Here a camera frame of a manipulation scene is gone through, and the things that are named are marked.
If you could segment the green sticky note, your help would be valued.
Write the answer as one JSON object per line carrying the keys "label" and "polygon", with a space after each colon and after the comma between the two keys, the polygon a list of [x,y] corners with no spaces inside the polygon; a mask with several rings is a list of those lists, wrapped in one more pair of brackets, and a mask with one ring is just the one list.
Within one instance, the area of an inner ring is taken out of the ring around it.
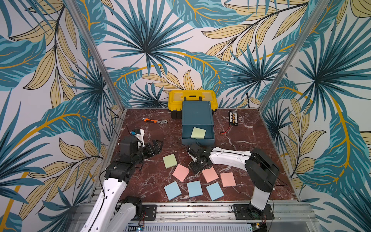
{"label": "green sticky note", "polygon": [[164,162],[164,165],[165,165],[165,168],[166,169],[178,165],[177,160],[176,160],[176,157],[175,157],[174,154],[171,154],[171,155],[168,155],[168,156],[163,157],[163,162]]}
{"label": "green sticky note", "polygon": [[194,139],[204,139],[206,135],[206,130],[194,127],[191,133],[191,138]]}

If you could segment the teal yellow drawer cabinet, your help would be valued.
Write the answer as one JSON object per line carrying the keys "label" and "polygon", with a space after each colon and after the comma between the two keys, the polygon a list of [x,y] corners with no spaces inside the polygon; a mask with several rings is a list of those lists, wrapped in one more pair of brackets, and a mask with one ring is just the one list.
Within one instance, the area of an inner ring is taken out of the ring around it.
{"label": "teal yellow drawer cabinet", "polygon": [[[191,138],[194,127],[205,129],[204,139]],[[190,146],[198,143],[213,146],[215,143],[214,120],[209,101],[184,101],[182,110],[182,144]]]}

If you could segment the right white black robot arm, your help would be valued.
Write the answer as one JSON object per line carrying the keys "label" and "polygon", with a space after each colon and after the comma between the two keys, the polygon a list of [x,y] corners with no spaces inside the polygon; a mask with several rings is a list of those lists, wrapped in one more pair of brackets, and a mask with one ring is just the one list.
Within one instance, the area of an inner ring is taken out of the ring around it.
{"label": "right white black robot arm", "polygon": [[280,173],[277,165],[263,150],[255,148],[252,151],[234,151],[192,144],[187,151],[192,158],[189,168],[194,174],[210,169],[214,164],[247,171],[254,184],[249,210],[263,213]]}

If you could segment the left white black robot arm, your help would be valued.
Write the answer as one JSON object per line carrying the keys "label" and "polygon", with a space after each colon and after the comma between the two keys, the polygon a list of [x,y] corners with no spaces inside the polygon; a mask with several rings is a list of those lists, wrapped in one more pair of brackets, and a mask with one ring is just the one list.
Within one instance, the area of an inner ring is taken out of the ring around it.
{"label": "left white black robot arm", "polygon": [[120,197],[136,171],[136,166],[160,154],[163,144],[159,140],[145,144],[142,135],[125,137],[120,141],[119,157],[103,171],[101,193],[82,232],[122,232],[131,220],[143,216],[141,198],[128,196],[121,200]]}

